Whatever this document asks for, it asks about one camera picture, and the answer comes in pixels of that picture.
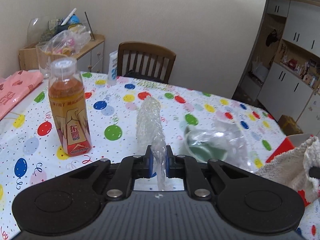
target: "white bottle cap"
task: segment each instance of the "white bottle cap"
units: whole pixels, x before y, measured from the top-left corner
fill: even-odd
[[[59,58],[51,62],[51,74],[57,78],[66,79],[76,73],[77,60],[72,57]]]

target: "crumpled plastic wrap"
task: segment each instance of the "crumpled plastic wrap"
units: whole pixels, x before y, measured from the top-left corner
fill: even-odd
[[[85,26],[79,26],[72,30],[65,30],[58,33],[42,50],[45,53],[70,57],[73,54],[78,54],[83,46],[90,40],[90,32],[85,30]]]
[[[154,157],[158,188],[165,190],[166,143],[160,120],[160,103],[153,97],[146,97],[137,115],[138,153],[144,155],[148,145]]]
[[[207,163],[211,158],[219,159],[243,170],[255,171],[254,163],[247,152],[247,140],[236,123],[214,120],[211,130],[199,130],[188,126],[185,130],[184,152]]]

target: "pink plastic bag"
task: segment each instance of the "pink plastic bag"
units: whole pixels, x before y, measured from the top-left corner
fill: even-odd
[[[42,80],[40,71],[21,70],[0,83],[0,120]]]

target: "table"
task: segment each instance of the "table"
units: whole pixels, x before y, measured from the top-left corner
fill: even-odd
[[[88,163],[108,158],[112,163],[137,154],[136,115],[148,95],[161,104],[161,121],[174,154],[179,154],[188,124],[211,129],[214,120],[237,123],[245,135],[254,170],[284,140],[275,120],[262,109],[231,99],[195,90],[145,80],[119,77],[116,86],[107,85],[107,75],[82,73],[88,111],[92,151],[68,157],[62,150],[48,103],[47,81],[44,81],[0,121],[0,226],[3,239],[19,232],[12,216],[11,204],[23,189],[54,178]],[[117,140],[109,140],[107,127],[120,128]],[[15,165],[25,165],[25,174],[15,172]],[[170,190],[182,190],[179,179],[170,179]],[[156,180],[137,181],[137,190],[156,190]],[[320,234],[319,202],[306,208],[299,229],[307,239]]]

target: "yellow balloon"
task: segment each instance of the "yellow balloon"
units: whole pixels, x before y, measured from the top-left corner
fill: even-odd
[[[3,196],[3,187],[2,187],[2,185],[0,184],[0,200],[2,199],[2,196]]]
[[[12,124],[15,128],[19,128],[24,124],[26,117],[23,114],[20,114]]]
[[[254,165],[256,165],[256,167],[258,169],[260,169],[263,166],[263,164],[259,158],[254,159]]]
[[[106,81],[104,79],[98,79],[96,80],[96,85],[105,85],[106,84]]]
[[[255,117],[253,116],[253,114],[248,114],[248,117],[250,118],[251,121],[255,121]]]
[[[214,113],[216,111],[213,106],[210,106],[208,104],[205,104],[204,108],[210,113]]]
[[[226,99],[220,99],[220,103],[221,104],[223,104],[224,106],[227,106],[227,105],[229,105],[229,102],[228,102],[228,100],[226,100]]]
[[[63,151],[62,146],[60,146],[57,150],[57,157],[59,160],[66,160],[69,158],[69,155]]]
[[[125,102],[132,102],[132,101],[134,101],[134,95],[125,95],[124,97],[123,97],[123,100],[125,101]]]
[[[269,125],[269,123],[268,123],[267,121],[263,121],[262,123],[263,123],[263,125],[264,125],[265,127],[270,128],[270,125]]]

